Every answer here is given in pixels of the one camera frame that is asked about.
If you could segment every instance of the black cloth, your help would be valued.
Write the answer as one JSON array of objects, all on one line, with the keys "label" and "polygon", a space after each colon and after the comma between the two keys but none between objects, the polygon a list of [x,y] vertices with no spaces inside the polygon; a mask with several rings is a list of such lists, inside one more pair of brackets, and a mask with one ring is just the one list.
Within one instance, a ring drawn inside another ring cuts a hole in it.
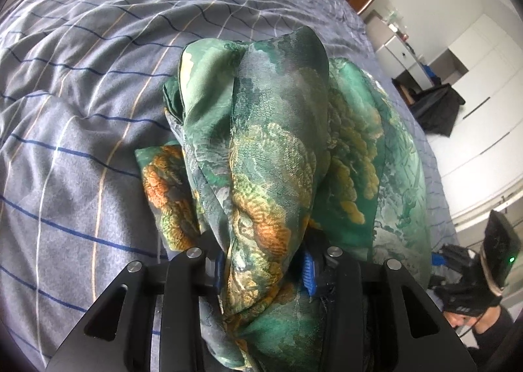
[{"label": "black cloth", "polygon": [[478,334],[474,329],[472,330],[478,348],[469,347],[469,353],[478,366],[482,366],[488,361],[500,346],[513,324],[511,314],[506,308],[501,306],[499,318],[490,328],[482,334]]},{"label": "black cloth", "polygon": [[452,133],[459,107],[465,104],[450,84],[433,87],[414,96],[416,100],[410,110],[425,133]]}]

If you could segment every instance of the silver bolt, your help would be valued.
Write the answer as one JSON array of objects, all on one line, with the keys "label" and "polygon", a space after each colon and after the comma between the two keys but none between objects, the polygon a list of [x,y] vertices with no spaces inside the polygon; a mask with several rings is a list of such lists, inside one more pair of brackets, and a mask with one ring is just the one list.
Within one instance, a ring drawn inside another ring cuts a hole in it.
[{"label": "silver bolt", "polygon": [[387,267],[392,270],[401,269],[401,263],[396,259],[387,260]]},{"label": "silver bolt", "polygon": [[201,252],[201,249],[197,246],[194,248],[189,248],[187,250],[187,257],[189,257],[190,259],[197,259],[199,256],[201,256]]},{"label": "silver bolt", "polygon": [[327,248],[327,254],[329,257],[339,257],[343,254],[343,250],[339,246],[330,246]]},{"label": "silver bolt", "polygon": [[127,264],[127,271],[130,273],[137,272],[141,268],[142,268],[142,263],[140,263],[139,261],[134,261],[134,262],[130,262],[129,264]]}]

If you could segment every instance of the wrinkled blanket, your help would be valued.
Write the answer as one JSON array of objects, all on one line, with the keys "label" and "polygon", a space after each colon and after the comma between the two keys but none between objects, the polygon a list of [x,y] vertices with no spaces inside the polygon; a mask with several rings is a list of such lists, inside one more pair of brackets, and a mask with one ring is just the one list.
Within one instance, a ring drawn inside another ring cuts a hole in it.
[{"label": "wrinkled blanket", "polygon": [[176,141],[136,151],[168,255],[213,232],[222,311],[202,335],[231,368],[317,370],[319,302],[291,260],[307,227],[360,260],[430,275],[422,164],[379,83],[328,59],[308,27],[246,43],[202,39],[163,86]]}]

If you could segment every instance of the black sleeve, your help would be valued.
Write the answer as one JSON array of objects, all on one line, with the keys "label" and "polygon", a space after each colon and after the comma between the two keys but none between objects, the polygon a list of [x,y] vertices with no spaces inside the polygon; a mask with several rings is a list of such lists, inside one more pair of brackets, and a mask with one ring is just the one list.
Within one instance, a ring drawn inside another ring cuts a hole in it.
[{"label": "black sleeve", "polygon": [[472,330],[479,347],[479,352],[472,356],[475,362],[476,359],[478,360],[476,363],[484,363],[493,355],[513,323],[511,314],[506,308],[501,306],[498,321],[489,329],[482,334],[477,334],[474,329]]}]

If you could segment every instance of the bed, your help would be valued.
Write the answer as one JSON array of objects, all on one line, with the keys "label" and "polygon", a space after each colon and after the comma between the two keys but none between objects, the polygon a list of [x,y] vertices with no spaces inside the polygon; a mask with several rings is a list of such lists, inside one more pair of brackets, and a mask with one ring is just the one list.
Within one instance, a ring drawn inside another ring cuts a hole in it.
[{"label": "bed", "polygon": [[125,264],[166,259],[133,153],[172,138],[157,88],[200,38],[264,40],[307,25],[329,57],[374,76],[422,159],[432,245],[454,241],[436,160],[358,17],[371,2],[19,0],[3,13],[0,311],[38,370]]}]

